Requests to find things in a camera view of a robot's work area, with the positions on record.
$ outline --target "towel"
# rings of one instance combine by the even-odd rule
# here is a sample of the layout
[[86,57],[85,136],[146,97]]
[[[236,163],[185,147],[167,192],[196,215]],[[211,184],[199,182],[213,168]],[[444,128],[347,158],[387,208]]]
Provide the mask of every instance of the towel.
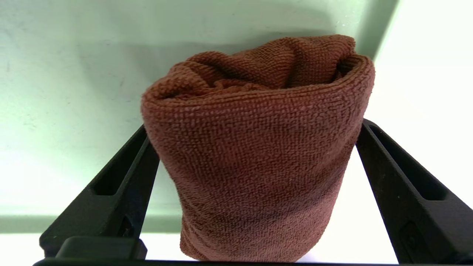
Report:
[[183,253],[294,262],[320,240],[374,84],[354,47],[328,35],[199,53],[146,90],[141,113],[180,198]]

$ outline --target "terry cloth texture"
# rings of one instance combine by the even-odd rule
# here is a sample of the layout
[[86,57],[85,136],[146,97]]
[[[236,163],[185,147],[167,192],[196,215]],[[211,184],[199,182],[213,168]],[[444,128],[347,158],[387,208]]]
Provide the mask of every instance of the terry cloth texture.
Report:
[[351,37],[199,53],[142,97],[198,260],[294,262],[322,236],[373,88]]

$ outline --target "black plastic part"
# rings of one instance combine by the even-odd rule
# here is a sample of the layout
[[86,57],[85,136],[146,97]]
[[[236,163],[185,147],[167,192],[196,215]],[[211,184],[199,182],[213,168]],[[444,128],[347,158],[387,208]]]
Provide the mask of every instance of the black plastic part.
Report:
[[[364,120],[356,146],[398,261],[473,265],[471,208],[371,121]],[[138,237],[158,163],[141,127],[43,233],[46,258],[35,266],[290,265],[140,260],[146,248]],[[74,236],[99,238],[64,243]]]
[[473,264],[473,211],[364,120],[356,143],[399,263]]
[[147,251],[138,238],[71,237],[56,258],[145,259]]
[[[331,264],[303,263],[304,266],[397,266],[391,264]],[[209,262],[209,261],[166,261],[166,260],[118,260],[118,259],[57,259],[46,258],[33,266],[294,266],[293,263],[262,262]]]
[[139,238],[158,164],[142,126],[41,235],[45,257],[70,237]]

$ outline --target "white surface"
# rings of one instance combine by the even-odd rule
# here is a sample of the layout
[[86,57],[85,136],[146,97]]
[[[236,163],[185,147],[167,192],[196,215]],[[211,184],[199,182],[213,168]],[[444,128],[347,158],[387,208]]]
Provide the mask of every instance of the white surface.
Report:
[[[334,25],[361,37],[356,25],[368,3],[271,1],[278,4],[262,15],[258,5],[269,1],[225,1],[225,9],[177,2],[0,2],[0,167],[7,183],[0,214],[57,215],[140,125],[140,93],[176,61],[209,48],[253,46],[265,32]],[[401,1],[377,54],[366,113],[470,206],[472,9],[469,0]],[[173,16],[181,24],[170,26]],[[163,172],[158,179],[165,194],[154,194],[150,213],[178,215],[172,183]],[[38,236],[1,236],[10,243],[2,257],[25,260],[18,265],[40,259]],[[143,240],[150,259],[186,259],[177,234]],[[356,153],[329,226],[303,261],[396,262]]]

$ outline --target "microfiber towel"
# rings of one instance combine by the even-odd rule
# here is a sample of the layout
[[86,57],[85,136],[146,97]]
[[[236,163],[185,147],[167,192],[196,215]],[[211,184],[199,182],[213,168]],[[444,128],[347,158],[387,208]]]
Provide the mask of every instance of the microfiber towel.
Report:
[[320,240],[374,84],[354,47],[328,35],[199,53],[146,90],[144,126],[180,198],[186,255],[294,262]]

